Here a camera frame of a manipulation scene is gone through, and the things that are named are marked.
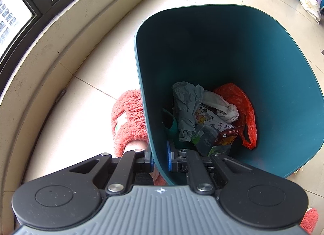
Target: window glass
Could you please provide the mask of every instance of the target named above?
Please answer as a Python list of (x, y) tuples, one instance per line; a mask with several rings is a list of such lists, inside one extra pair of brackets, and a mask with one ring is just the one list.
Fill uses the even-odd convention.
[(22, 0), (0, 0), (0, 56), (31, 17)]

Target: white crosshair mark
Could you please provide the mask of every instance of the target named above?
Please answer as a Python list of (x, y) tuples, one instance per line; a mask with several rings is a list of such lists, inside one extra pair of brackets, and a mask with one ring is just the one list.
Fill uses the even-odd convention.
[(166, 190), (161, 187), (161, 188), (157, 189), (156, 192), (162, 194), (162, 193), (166, 192)]

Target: tile floor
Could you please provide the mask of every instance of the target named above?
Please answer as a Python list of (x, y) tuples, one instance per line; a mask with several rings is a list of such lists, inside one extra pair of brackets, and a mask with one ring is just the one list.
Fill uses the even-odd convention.
[[(309, 61), (324, 90), (324, 19), (318, 25), (298, 0), (144, 0), (88, 56), (50, 116), (37, 143), (26, 181), (101, 152), (113, 153), (110, 113), (115, 100), (138, 89), (133, 37), (148, 16), (173, 7), (228, 3), (258, 8), (278, 20)], [(313, 235), (324, 234), (324, 149), (289, 179), (301, 185), (320, 213)]]

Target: crumpled gray paper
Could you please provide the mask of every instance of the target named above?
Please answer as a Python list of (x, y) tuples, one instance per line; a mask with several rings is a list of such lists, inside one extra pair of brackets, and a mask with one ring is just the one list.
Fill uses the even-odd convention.
[(193, 115), (203, 99), (204, 88), (200, 85), (179, 82), (172, 85), (172, 90), (174, 113), (180, 130), (179, 141), (191, 141), (191, 136), (196, 133)]

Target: red plastic bag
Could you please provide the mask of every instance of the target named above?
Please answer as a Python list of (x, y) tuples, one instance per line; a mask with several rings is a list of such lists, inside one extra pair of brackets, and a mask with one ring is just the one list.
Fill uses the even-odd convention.
[(239, 119), (236, 121), (237, 126), (247, 124), (247, 134), (250, 139), (248, 142), (243, 135), (243, 131), (239, 132), (243, 141), (243, 146), (253, 149), (257, 146), (257, 127), (255, 125), (254, 109), (246, 94), (233, 83), (222, 85), (214, 90), (214, 93), (222, 96), (230, 104), (236, 105), (239, 111)]

